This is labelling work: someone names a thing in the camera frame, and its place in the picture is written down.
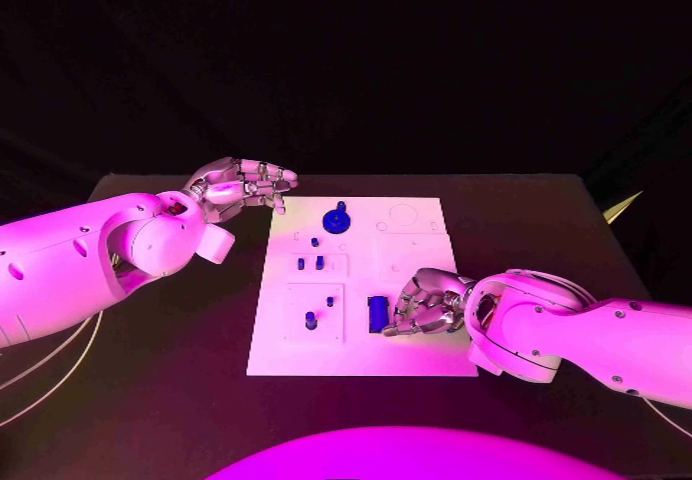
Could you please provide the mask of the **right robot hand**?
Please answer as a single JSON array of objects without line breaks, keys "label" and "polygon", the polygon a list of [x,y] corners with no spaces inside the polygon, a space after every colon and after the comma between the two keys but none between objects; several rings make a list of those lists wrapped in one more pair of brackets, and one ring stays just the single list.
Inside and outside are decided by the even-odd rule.
[{"label": "right robot hand", "polygon": [[464,311],[475,280],[435,268],[420,268],[397,296],[384,337],[454,333],[464,326]]}]

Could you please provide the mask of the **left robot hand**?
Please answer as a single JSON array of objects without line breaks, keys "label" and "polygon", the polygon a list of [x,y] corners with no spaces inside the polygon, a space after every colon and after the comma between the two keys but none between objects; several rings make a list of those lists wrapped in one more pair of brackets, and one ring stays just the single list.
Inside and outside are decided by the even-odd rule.
[{"label": "left robot hand", "polygon": [[291,170],[262,161],[224,157],[194,172],[181,192],[201,208],[206,222],[219,224],[249,207],[265,206],[283,215],[282,194],[296,185]]}]

